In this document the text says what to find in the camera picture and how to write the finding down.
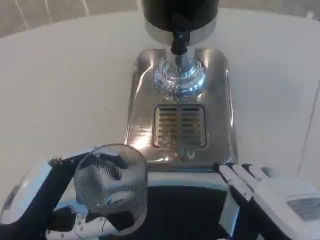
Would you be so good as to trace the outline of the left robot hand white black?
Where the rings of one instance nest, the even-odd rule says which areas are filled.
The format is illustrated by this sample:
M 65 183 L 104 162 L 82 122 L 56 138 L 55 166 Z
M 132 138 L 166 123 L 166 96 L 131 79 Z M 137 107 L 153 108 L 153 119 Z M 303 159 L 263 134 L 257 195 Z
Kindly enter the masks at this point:
M 3 240 L 97 240 L 136 231 L 147 215 L 145 157 L 107 144 L 31 168 L 0 212 Z

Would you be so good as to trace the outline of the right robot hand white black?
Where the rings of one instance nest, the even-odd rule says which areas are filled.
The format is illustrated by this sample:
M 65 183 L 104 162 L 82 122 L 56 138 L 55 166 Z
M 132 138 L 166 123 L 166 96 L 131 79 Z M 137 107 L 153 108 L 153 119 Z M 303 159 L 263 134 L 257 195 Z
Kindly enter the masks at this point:
M 318 240 L 320 191 L 252 164 L 215 163 L 228 189 L 218 222 L 228 240 Z

